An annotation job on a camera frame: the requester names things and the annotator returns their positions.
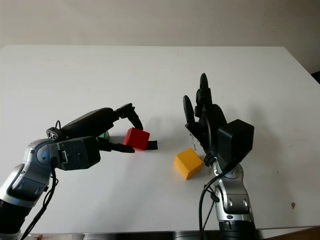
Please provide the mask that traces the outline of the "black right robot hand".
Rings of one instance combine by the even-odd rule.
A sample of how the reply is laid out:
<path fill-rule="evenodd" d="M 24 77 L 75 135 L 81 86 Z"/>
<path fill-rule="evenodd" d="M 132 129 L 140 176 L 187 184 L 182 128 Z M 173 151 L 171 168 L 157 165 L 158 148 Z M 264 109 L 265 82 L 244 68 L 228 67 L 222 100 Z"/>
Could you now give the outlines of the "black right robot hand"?
<path fill-rule="evenodd" d="M 196 106 L 190 98 L 183 97 L 183 109 L 186 118 L 185 127 L 202 146 L 207 167 L 213 165 L 218 157 L 218 129 L 227 124 L 222 109 L 212 102 L 211 89 L 205 73 L 200 77 L 199 89 L 196 91 Z"/>

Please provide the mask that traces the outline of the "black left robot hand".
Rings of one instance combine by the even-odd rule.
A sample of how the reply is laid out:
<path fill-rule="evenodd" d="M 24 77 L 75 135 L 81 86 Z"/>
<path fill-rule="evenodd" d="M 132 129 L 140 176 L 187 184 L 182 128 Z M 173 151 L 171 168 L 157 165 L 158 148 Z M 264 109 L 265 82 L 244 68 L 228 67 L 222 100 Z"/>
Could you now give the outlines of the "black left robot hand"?
<path fill-rule="evenodd" d="M 142 122 L 135 112 L 132 103 L 123 105 L 113 110 L 109 107 L 100 108 L 82 115 L 61 128 L 62 133 L 69 139 L 92 136 L 97 139 L 97 145 L 101 151 L 117 151 L 121 153 L 134 153 L 135 150 L 120 143 L 112 143 L 108 139 L 100 137 L 114 126 L 114 122 L 127 118 L 136 129 L 143 130 Z"/>

